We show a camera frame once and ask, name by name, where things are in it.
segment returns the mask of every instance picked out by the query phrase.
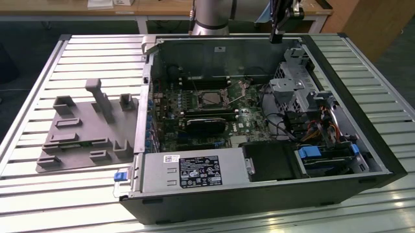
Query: metal bracket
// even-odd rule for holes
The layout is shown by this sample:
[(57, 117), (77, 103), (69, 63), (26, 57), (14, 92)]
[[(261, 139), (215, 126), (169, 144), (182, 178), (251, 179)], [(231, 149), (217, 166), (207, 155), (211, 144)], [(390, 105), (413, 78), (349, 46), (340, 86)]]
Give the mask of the metal bracket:
[(158, 38), (155, 35), (146, 35), (142, 40), (142, 50), (143, 54), (151, 54), (157, 49), (154, 47), (158, 45)]

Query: cable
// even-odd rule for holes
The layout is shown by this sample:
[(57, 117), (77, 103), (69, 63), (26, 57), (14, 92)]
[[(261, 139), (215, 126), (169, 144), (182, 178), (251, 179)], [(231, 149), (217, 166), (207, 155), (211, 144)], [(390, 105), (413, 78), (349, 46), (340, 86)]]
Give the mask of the cable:
[(281, 129), (281, 130), (286, 133), (286, 135), (290, 137), (291, 140), (300, 141), (300, 140), (297, 139), (297, 137), (294, 137), (294, 135), (293, 135), (283, 127), (281, 127), (278, 124), (275, 124), (275, 123), (274, 123), (273, 121), (270, 121), (270, 120), (267, 120), (267, 122), (269, 122), (271, 125), (274, 125), (274, 126), (277, 127), (277, 132), (278, 132), (278, 130)]
[(170, 29), (170, 28), (165, 27), (159, 22), (162, 22), (162, 23), (167, 23), (167, 22), (163, 22), (163, 21), (161, 21), (161, 20), (154, 21), (154, 23), (155, 23), (161, 28), (163, 28), (165, 30), (169, 30), (169, 33), (173, 33), (174, 30), (177, 30), (177, 29), (181, 27), (183, 21), (182, 21), (182, 20), (179, 21), (178, 26), (177, 26), (174, 29)]
[(279, 117), (283, 117), (283, 115), (282, 115), (281, 113), (269, 113), (269, 114), (266, 115), (266, 118), (269, 118), (269, 116), (271, 116), (271, 115), (277, 115), (277, 116), (279, 116)]
[(30, 90), (31, 90), (31, 89), (17, 88), (17, 89), (0, 90), (0, 92), (6, 92), (6, 91), (30, 91)]

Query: metal table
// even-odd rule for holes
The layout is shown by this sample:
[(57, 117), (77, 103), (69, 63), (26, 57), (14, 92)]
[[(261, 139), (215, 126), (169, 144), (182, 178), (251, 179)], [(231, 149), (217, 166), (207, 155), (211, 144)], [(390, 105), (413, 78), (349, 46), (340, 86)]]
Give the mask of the metal table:
[(63, 36), (0, 145), (0, 232), (413, 231), (414, 110), (348, 38), (337, 34), (313, 38), (410, 173), (405, 178), (340, 205), (143, 226), (114, 197), (114, 174), (130, 164), (43, 174), (35, 171), (58, 95), (91, 101), (91, 93), (83, 89), (89, 78), (102, 78), (111, 99), (122, 93), (141, 95), (142, 35)]

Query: warning label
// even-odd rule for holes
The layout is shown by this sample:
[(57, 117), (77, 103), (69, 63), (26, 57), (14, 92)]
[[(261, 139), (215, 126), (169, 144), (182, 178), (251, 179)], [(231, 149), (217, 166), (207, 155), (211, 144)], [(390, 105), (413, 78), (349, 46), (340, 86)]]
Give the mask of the warning label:
[(183, 158), (179, 164), (182, 188), (222, 185), (218, 156)]

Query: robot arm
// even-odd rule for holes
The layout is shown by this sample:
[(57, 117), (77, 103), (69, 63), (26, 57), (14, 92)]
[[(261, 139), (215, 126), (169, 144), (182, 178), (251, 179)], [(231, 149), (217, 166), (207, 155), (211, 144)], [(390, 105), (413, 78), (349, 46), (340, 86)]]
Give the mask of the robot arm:
[(273, 22), (270, 41), (279, 43), (282, 34), (305, 18), (300, 0), (198, 0), (191, 12), (193, 35), (229, 35), (229, 20)]

